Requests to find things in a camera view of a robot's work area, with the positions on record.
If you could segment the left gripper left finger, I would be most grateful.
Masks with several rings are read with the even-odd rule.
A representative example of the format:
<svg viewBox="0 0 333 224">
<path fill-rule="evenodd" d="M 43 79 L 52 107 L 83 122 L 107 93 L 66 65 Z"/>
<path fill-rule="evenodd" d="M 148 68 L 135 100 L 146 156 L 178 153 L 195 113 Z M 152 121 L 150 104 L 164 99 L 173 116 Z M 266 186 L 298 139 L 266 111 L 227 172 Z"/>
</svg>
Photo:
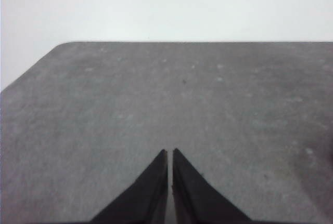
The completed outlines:
<svg viewBox="0 0 333 224">
<path fill-rule="evenodd" d="M 167 198 L 168 154 L 163 149 L 91 223 L 164 223 Z"/>
</svg>

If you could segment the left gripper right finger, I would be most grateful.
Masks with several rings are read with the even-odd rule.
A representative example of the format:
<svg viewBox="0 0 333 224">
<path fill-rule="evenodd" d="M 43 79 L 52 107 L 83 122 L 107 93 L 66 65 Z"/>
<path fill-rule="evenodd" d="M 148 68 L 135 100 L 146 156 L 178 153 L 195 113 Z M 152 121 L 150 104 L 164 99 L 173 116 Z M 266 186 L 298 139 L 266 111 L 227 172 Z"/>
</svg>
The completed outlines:
<svg viewBox="0 0 333 224">
<path fill-rule="evenodd" d="M 204 179 L 179 149 L 173 150 L 172 173 L 178 223 L 251 222 Z"/>
</svg>

